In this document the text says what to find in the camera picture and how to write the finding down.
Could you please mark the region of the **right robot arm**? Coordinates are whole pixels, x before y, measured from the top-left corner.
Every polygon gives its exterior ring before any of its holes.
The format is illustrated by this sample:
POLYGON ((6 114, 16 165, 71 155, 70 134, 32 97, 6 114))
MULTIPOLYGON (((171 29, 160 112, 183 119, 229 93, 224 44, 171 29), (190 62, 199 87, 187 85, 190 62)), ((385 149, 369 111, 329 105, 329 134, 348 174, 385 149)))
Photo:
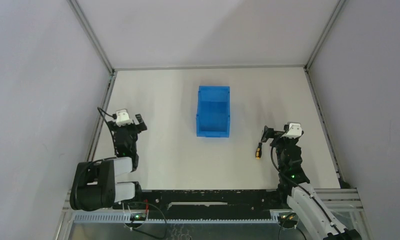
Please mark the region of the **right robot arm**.
POLYGON ((261 146, 271 139, 270 158, 278 172, 277 203, 290 208, 314 240, 360 240, 356 229, 341 223, 316 193, 302 168, 302 149, 297 145, 304 131, 300 123, 288 122, 283 130, 264 126, 256 157, 262 156, 261 146))

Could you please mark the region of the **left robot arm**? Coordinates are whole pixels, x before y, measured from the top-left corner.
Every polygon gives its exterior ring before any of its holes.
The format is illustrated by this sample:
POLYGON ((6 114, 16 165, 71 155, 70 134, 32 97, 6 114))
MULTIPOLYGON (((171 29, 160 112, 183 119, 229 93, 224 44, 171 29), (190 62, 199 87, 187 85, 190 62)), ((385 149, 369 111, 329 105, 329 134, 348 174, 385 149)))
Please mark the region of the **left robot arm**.
POLYGON ((112 157, 78 163, 69 197, 73 210, 92 212, 110 208, 122 200, 133 209, 143 205, 145 196, 136 190, 134 183, 120 186, 116 181, 118 175, 134 172, 139 165, 138 135, 148 128, 141 114, 135 118, 138 123, 121 112, 106 122, 112 139, 112 157))

